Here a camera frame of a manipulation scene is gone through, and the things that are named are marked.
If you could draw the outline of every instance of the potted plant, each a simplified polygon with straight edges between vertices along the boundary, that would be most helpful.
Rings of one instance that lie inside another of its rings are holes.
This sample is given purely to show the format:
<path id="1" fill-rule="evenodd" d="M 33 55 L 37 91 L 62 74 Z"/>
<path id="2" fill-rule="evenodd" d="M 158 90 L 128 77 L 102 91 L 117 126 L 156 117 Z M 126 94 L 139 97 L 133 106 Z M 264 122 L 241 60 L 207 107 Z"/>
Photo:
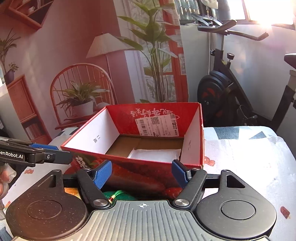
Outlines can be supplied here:
<path id="1" fill-rule="evenodd" d="M 11 63 L 8 65 L 10 67 L 8 71 L 6 71 L 6 67 L 5 67 L 5 58 L 8 53 L 8 50 L 11 48 L 16 48 L 17 45 L 14 43 L 14 41 L 20 39 L 20 37 L 14 38 L 15 34 L 10 36 L 11 32 L 12 32 L 12 29 L 9 31 L 6 39 L 3 39 L 3 40 L 0 39 L 0 63 L 2 64 L 5 72 L 4 79 L 6 84 L 9 84 L 14 80 L 14 72 L 18 69 L 15 63 Z"/>
<path id="2" fill-rule="evenodd" d="M 6 84 L 10 84 L 15 79 L 15 71 L 18 69 L 18 66 L 15 64 L 15 62 L 11 62 L 8 64 L 9 70 L 4 75 L 4 80 Z"/>
<path id="3" fill-rule="evenodd" d="M 109 92 L 109 90 L 101 89 L 100 86 L 92 83 L 77 84 L 70 82 L 72 88 L 65 90 L 57 90 L 62 92 L 65 99 L 58 103 L 65 111 L 72 109 L 73 115 L 82 117 L 93 114 L 95 98 L 102 98 L 101 93 Z"/>

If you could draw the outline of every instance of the tall plant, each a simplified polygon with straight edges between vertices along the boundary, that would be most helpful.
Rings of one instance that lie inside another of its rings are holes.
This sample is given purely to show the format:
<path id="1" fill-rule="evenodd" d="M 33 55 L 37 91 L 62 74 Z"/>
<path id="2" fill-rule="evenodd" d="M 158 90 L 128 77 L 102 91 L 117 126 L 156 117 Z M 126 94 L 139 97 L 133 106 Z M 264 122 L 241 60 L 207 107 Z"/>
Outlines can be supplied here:
<path id="1" fill-rule="evenodd" d="M 171 57 L 177 58 L 177 56 L 166 49 L 163 48 L 165 42 L 172 40 L 165 33 L 165 22 L 157 21 L 157 13 L 163 8 L 175 8 L 174 4 L 167 4 L 164 6 L 156 6 L 154 0 L 154 7 L 149 9 L 146 5 L 132 1 L 137 7 L 143 10 L 143 12 L 148 15 L 149 22 L 142 23 L 136 21 L 130 17 L 118 16 L 119 18 L 137 26 L 137 29 L 130 29 L 130 31 L 137 36 L 139 39 L 145 42 L 148 49 L 148 54 L 144 52 L 144 48 L 141 44 L 137 43 L 126 37 L 118 37 L 122 42 L 133 47 L 132 50 L 140 51 L 148 60 L 149 67 L 144 68 L 144 73 L 147 76 L 153 77 L 154 86 L 149 86 L 152 91 L 156 102 L 168 102 L 169 101 L 169 85 L 168 79 L 163 75 L 164 68 L 170 63 Z"/>
<path id="2" fill-rule="evenodd" d="M 4 68 L 5 73 L 7 73 L 5 68 L 5 58 L 6 58 L 7 52 L 11 48 L 16 48 L 17 45 L 14 43 L 14 41 L 20 39 L 20 37 L 14 38 L 15 34 L 10 36 L 11 32 L 12 32 L 12 29 L 9 31 L 9 34 L 7 35 L 6 39 L 4 40 L 0 39 L 0 62 Z"/>

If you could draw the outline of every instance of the metal screw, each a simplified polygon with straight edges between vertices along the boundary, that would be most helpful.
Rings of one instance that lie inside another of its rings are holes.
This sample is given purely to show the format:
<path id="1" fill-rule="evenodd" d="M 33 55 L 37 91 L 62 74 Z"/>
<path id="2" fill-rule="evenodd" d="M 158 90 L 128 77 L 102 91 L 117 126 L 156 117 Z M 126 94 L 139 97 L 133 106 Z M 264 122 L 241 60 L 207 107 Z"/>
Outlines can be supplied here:
<path id="1" fill-rule="evenodd" d="M 176 204 L 177 206 L 180 206 L 180 207 L 185 207 L 185 206 L 188 206 L 188 205 L 189 205 L 189 201 L 186 200 L 186 199 L 177 199 L 177 200 L 175 201 L 175 204 Z"/>
<path id="2" fill-rule="evenodd" d="M 105 199 L 96 199 L 93 201 L 93 204 L 97 207 L 104 207 L 108 204 L 108 201 Z"/>

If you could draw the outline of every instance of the pink wall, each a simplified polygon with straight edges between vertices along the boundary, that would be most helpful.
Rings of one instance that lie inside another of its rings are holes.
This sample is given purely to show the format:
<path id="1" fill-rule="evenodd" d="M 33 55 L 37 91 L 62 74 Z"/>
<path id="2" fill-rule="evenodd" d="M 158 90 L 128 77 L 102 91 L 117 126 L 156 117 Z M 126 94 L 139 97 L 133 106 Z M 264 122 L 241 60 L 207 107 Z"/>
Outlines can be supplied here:
<path id="1" fill-rule="evenodd" d="M 104 1 L 102 6 L 102 26 L 99 1 L 94 0 L 55 0 L 38 31 L 0 14 L 0 38 L 4 38 L 12 27 L 13 32 L 21 36 L 17 48 L 7 55 L 7 63 L 15 61 L 20 67 L 15 77 L 25 74 L 32 98 L 52 137 L 59 133 L 54 130 L 58 124 L 49 95 L 56 74 L 69 65 L 85 62 L 107 71 L 104 56 L 86 59 L 95 36 L 101 32 L 119 35 L 113 1 Z M 118 102 L 134 103 L 124 52 L 111 53 L 109 62 Z"/>

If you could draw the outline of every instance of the wall shelf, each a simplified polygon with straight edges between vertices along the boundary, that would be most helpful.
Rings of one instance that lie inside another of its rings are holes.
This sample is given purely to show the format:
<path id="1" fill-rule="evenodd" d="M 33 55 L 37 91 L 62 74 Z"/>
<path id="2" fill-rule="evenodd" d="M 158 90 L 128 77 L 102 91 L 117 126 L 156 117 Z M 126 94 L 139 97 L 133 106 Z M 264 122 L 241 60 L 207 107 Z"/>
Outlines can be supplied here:
<path id="1" fill-rule="evenodd" d="M 5 13 L 33 29 L 42 28 L 47 12 L 51 7 L 53 0 L 28 0 L 23 3 L 22 0 L 12 0 Z M 29 8 L 34 7 L 34 11 L 29 12 Z"/>
<path id="2" fill-rule="evenodd" d="M 7 90 L 14 106 L 15 112 L 32 142 L 49 144 L 51 137 L 33 102 L 24 75 L 21 75 L 10 84 Z"/>

